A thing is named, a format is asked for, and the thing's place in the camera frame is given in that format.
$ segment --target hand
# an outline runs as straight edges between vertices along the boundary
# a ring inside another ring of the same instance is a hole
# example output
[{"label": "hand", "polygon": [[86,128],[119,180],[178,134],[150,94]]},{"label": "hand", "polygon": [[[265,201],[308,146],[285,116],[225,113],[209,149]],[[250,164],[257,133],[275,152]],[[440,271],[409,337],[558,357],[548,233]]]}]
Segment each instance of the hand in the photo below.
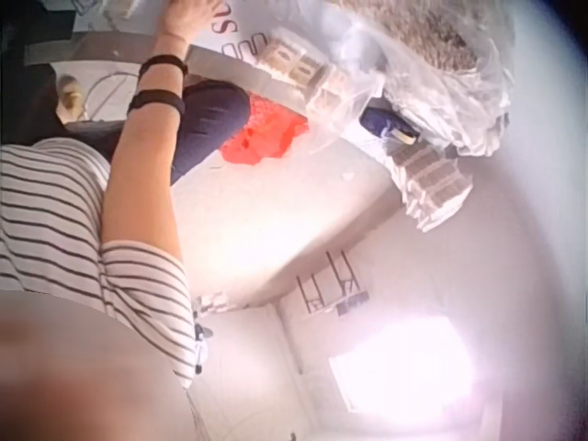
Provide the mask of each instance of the hand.
[{"label": "hand", "polygon": [[212,21],[221,5],[221,0],[168,0],[160,34],[189,45]]}]

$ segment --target paper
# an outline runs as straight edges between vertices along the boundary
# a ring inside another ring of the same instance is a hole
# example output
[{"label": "paper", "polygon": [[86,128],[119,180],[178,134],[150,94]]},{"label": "paper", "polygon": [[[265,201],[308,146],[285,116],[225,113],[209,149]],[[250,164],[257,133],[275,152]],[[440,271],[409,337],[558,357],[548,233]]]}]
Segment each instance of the paper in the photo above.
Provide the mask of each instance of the paper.
[{"label": "paper", "polygon": [[[128,19],[105,17],[100,6],[83,15],[78,14],[74,32],[112,31],[155,34],[164,0],[144,0]],[[276,17],[265,0],[229,0],[193,44],[230,57],[255,64],[256,56],[265,48],[272,28],[278,26]]]}]

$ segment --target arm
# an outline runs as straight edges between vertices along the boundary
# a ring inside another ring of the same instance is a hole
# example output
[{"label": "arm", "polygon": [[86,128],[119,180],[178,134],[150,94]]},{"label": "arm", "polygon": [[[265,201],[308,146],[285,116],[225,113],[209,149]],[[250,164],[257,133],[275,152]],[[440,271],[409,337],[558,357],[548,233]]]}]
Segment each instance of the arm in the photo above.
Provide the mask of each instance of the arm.
[{"label": "arm", "polygon": [[[189,42],[212,19],[219,2],[170,0],[153,55],[185,59]],[[183,75],[172,65],[155,65],[138,89],[166,89],[182,96]],[[179,261],[170,193],[170,174],[180,116],[173,107],[153,103],[133,110],[112,160],[102,212],[102,243],[136,241]]]}]

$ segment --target floor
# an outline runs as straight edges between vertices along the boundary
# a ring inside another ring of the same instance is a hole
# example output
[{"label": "floor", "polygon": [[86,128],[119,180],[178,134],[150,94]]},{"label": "floor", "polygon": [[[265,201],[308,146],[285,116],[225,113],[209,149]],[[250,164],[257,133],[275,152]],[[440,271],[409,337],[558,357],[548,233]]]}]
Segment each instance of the floor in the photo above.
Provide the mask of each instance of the floor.
[{"label": "floor", "polygon": [[[89,119],[124,119],[137,64],[53,66],[89,93]],[[312,132],[286,157],[253,167],[215,153],[173,193],[193,296],[222,298],[231,307],[288,292],[301,271],[327,264],[324,251],[356,242],[401,205],[383,166],[347,141],[324,145]]]}]

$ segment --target woman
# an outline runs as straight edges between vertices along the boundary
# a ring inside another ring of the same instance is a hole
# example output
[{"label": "woman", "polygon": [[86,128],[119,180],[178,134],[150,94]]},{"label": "woman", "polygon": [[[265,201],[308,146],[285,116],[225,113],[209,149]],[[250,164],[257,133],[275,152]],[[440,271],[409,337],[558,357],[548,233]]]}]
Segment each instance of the woman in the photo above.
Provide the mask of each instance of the woman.
[{"label": "woman", "polygon": [[185,387],[196,343],[169,184],[249,118],[234,85],[183,91],[189,43],[220,4],[170,1],[114,154],[112,137],[90,147],[54,114],[36,121],[41,141],[0,151],[0,289],[103,311],[161,351]]}]

